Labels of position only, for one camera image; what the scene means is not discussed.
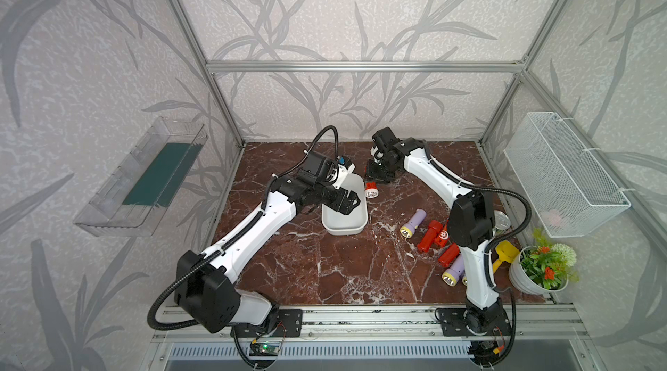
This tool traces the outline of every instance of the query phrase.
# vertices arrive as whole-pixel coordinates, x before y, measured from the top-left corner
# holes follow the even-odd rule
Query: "metal mounting plate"
[[[440,314],[440,318],[445,323],[441,323],[443,336],[470,336],[470,331],[466,328],[465,322],[466,309],[449,308]],[[510,324],[509,321],[498,320],[496,326],[500,328],[503,335],[509,336]]]
[[[298,338],[301,336],[302,320],[304,318],[304,311],[301,309],[280,309],[278,310],[278,323],[285,326],[286,338]],[[236,334],[240,337],[247,335],[254,335],[256,326],[247,323],[241,323],[234,326]],[[270,336],[276,338],[282,337],[283,328],[278,326]]]

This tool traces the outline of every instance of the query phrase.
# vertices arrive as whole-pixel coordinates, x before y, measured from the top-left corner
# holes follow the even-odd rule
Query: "white wire basket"
[[[530,112],[505,149],[552,238],[584,236],[630,207],[624,192],[554,112]]]

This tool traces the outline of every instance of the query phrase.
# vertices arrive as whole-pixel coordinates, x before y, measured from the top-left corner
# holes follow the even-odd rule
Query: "wallpaper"
[[[667,221],[667,0],[573,0],[531,71]],[[572,286],[610,370],[667,362],[667,264],[627,215],[571,240]]]
[[[573,0],[531,68],[667,224],[667,0]]]
[[[238,148],[165,0],[0,0],[0,60],[0,370],[136,369]],[[74,226],[158,116],[209,139],[154,235]]]
[[[182,0],[208,60],[384,61],[521,59],[552,1]],[[343,139],[370,139],[389,121],[452,140],[479,138],[509,75],[217,78],[249,140],[303,140],[330,123]]]
[[[477,140],[505,92],[507,73],[230,74],[219,85],[241,133],[255,140],[311,140],[333,124],[340,138]],[[397,86],[387,96],[384,85]],[[274,92],[280,92],[275,98]]]
[[[501,187],[523,193],[503,151],[526,112],[547,109],[521,86],[484,151]],[[521,204],[510,199],[510,217],[521,222]],[[539,226],[533,217],[531,227]],[[530,234],[524,236],[531,240]],[[556,240],[577,251],[581,280],[559,301],[574,303],[609,371],[657,371],[667,361],[667,263],[623,213],[581,238]]]
[[[552,0],[183,0],[207,59],[515,60]]]

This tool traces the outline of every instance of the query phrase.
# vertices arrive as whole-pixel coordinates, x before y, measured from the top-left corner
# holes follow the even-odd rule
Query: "white flower pot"
[[[535,284],[533,280],[528,278],[528,275],[524,271],[524,268],[521,267],[521,259],[524,256],[524,253],[529,250],[537,248],[536,246],[527,246],[519,255],[514,259],[512,265],[510,266],[510,281],[520,292],[526,294],[548,294],[548,293],[557,293],[562,292],[565,287],[568,286],[568,280],[560,286],[558,290],[545,290],[544,287],[539,284]]]

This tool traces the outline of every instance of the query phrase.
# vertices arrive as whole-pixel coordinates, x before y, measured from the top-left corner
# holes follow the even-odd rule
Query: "white plastic bowl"
[[[368,223],[363,179],[357,174],[348,174],[341,188],[356,192],[361,203],[349,215],[343,215],[329,206],[322,205],[322,225],[331,235],[355,235],[363,231],[363,227]]]

